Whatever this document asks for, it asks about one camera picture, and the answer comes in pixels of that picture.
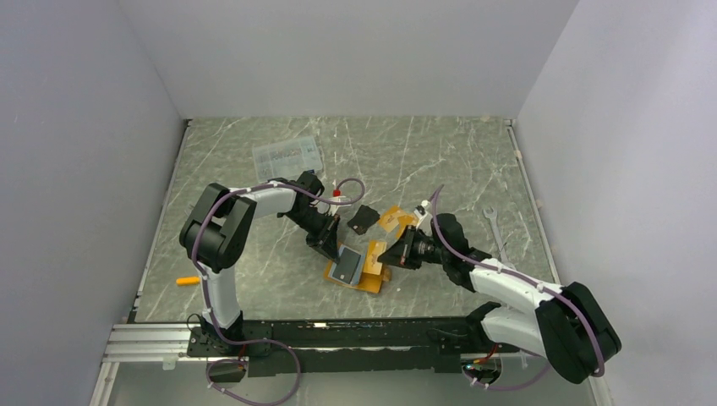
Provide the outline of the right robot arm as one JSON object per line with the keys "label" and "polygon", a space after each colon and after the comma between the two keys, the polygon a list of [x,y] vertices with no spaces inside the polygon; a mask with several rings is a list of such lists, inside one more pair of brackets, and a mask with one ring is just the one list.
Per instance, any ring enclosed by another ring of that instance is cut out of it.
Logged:
{"label": "right robot arm", "polygon": [[542,281],[475,249],[450,213],[432,218],[428,233],[405,227],[377,260],[410,270],[436,264],[457,286],[489,296],[466,317],[466,339],[477,351],[508,344],[546,359],[559,376],[578,384],[602,375],[606,362],[622,349],[587,286]]}

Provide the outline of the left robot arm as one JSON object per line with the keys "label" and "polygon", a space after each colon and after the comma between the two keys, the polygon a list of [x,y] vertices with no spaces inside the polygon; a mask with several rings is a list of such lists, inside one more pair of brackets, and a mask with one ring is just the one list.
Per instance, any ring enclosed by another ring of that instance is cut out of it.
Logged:
{"label": "left robot arm", "polygon": [[325,258],[339,258],[339,216],[321,212],[315,202],[325,190],[311,172],[296,180],[274,178],[254,188],[206,186],[179,234],[178,241],[197,265],[205,308],[202,317],[214,328],[210,345],[223,355],[243,343],[243,312],[238,304],[234,266],[244,251],[253,220],[287,217],[303,229],[306,244]]}

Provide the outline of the black VIP card top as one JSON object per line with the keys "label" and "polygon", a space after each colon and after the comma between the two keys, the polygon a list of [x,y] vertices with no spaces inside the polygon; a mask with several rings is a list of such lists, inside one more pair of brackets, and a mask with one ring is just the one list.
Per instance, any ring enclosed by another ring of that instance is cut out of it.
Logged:
{"label": "black VIP card top", "polygon": [[364,265],[364,256],[345,245],[339,248],[338,254],[338,262],[332,265],[329,277],[349,286],[357,285]]}

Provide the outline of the orange leather card holder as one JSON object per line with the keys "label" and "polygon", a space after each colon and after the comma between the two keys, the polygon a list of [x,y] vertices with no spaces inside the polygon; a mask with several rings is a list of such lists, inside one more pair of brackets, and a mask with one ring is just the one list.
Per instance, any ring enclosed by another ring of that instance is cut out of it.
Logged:
{"label": "orange leather card holder", "polygon": [[391,269],[378,261],[387,248],[387,242],[370,240],[365,253],[340,245],[339,262],[329,261],[324,279],[337,285],[378,294],[383,283],[391,281]]}

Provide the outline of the small orange card sleeve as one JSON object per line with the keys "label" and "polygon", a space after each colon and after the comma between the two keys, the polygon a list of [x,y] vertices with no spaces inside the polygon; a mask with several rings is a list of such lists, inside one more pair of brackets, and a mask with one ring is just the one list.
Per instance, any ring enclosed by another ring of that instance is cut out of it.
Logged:
{"label": "small orange card sleeve", "polygon": [[408,226],[416,226],[419,219],[414,214],[405,214],[397,218],[398,228],[396,238],[399,239]]}

